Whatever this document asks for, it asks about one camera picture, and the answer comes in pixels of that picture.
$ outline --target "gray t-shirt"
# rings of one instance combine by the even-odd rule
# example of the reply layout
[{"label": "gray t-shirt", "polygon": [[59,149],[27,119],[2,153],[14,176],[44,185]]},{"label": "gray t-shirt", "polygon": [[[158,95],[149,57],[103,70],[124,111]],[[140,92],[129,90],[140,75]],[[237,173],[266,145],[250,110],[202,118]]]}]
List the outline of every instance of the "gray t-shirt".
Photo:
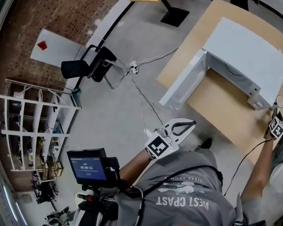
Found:
[{"label": "gray t-shirt", "polygon": [[[213,154],[206,149],[176,152],[153,164],[137,182],[145,191],[171,174],[199,165],[217,168]],[[118,220],[109,225],[135,225],[140,199],[124,194],[115,197],[119,205]],[[234,208],[222,195],[221,182],[211,168],[185,172],[145,196],[142,226],[232,226],[241,225],[243,214],[249,224],[259,220],[260,199],[242,205],[237,197]]]}]

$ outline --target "chair backrest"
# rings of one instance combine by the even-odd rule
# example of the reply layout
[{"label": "chair backrest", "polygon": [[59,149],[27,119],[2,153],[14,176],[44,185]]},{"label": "chair backrest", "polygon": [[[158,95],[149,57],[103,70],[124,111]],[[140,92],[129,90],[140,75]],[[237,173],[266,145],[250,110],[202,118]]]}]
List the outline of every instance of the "chair backrest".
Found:
[{"label": "chair backrest", "polygon": [[112,64],[104,62],[105,60],[116,61],[115,55],[106,47],[101,47],[96,57],[90,65],[90,76],[96,82],[101,82],[104,75],[108,72]]},{"label": "chair backrest", "polygon": [[90,68],[84,60],[63,61],[61,72],[65,79],[84,77],[89,74]]}]

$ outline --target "black monitor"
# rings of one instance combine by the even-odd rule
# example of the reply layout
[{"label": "black monitor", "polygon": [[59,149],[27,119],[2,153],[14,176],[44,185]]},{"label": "black monitor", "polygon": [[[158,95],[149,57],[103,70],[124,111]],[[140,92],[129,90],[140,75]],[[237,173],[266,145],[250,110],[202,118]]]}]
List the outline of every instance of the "black monitor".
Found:
[{"label": "black monitor", "polygon": [[78,184],[96,188],[117,186],[117,158],[106,157],[104,148],[68,151],[67,155]]}]

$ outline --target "black strap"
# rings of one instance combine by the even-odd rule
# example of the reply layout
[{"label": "black strap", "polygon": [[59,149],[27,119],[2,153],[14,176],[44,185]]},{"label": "black strap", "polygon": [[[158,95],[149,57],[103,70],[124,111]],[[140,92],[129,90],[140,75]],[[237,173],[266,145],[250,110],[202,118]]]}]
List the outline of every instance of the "black strap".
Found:
[{"label": "black strap", "polygon": [[194,166],[194,167],[189,167],[189,168],[185,168],[182,169],[178,172],[175,172],[173,174],[171,174],[170,176],[166,177],[164,180],[160,181],[159,183],[156,183],[155,185],[153,185],[152,187],[148,188],[147,190],[145,190],[143,192],[144,197],[146,195],[148,195],[149,193],[153,192],[155,189],[157,189],[158,187],[160,187],[161,185],[163,185],[163,183],[165,183],[166,181],[170,180],[171,178],[182,174],[184,172],[190,171],[190,170],[195,170],[195,169],[199,169],[199,168],[211,168],[212,170],[214,170],[214,172],[217,174],[217,177],[219,179],[219,181],[221,182],[221,186],[223,185],[223,176],[222,173],[220,171],[218,171],[215,167],[213,166],[208,166],[208,165],[200,165],[200,166]]}]

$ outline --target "black table leg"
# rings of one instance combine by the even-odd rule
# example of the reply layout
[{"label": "black table leg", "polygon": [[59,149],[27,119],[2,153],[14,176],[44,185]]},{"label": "black table leg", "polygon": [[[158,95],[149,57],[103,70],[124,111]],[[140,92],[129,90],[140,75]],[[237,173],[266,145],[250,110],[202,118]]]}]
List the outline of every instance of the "black table leg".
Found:
[{"label": "black table leg", "polygon": [[161,0],[161,1],[168,9],[167,14],[164,15],[161,22],[175,27],[179,27],[179,25],[183,22],[183,20],[188,16],[190,12],[180,8],[171,7],[171,5],[167,0]]}]

